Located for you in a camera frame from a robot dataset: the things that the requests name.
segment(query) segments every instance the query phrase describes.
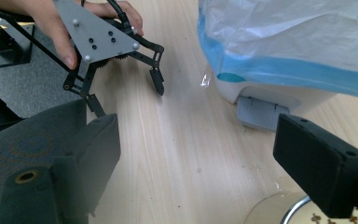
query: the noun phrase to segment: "finger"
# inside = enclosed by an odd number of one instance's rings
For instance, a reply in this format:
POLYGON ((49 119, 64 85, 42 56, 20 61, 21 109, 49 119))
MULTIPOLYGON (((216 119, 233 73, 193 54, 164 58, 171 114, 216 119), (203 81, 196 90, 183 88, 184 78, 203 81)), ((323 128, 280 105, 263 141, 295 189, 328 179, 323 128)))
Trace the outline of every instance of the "finger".
POLYGON ((142 30, 144 25, 144 20, 142 19, 139 12, 127 1, 117 2, 121 9, 126 12, 127 17, 130 20, 131 26, 133 26, 138 31, 138 35, 143 35, 144 31, 142 30))
POLYGON ((66 29, 61 26, 57 27, 51 31, 49 36, 51 37, 54 47, 62 61, 69 69, 75 69, 77 66, 77 56, 66 29))

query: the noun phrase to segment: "wooden table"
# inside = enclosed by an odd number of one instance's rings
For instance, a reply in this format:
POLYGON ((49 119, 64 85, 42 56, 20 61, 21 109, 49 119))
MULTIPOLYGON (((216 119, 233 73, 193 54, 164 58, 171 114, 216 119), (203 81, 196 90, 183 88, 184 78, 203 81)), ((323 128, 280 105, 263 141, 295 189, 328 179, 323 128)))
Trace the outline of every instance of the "wooden table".
MULTIPOLYGON (((131 58, 97 72, 92 91, 118 113, 122 154, 91 223, 242 224, 261 200, 298 191, 272 157, 275 134, 241 126, 213 83, 200 86, 198 2, 131 3, 145 38, 166 49, 165 94, 156 94, 150 67, 131 58)), ((338 95, 301 116, 358 147, 358 98, 338 95)))

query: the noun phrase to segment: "white plastic bag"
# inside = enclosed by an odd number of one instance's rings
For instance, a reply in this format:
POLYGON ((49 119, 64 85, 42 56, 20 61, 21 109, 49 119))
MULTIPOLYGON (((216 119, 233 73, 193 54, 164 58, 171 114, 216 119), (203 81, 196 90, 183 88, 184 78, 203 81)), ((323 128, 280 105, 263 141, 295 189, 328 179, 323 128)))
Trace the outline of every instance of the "white plastic bag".
POLYGON ((217 78, 358 96, 358 0, 199 0, 217 78))

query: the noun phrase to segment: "gray metal plate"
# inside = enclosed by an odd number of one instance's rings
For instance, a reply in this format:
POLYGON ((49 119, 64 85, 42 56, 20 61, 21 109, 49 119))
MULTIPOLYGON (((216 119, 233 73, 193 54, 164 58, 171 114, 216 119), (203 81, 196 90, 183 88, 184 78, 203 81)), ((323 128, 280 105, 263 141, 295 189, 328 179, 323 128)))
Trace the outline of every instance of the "gray metal plate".
POLYGON ((139 48, 139 43, 73 0, 53 0, 63 23, 87 63, 109 59, 139 48))

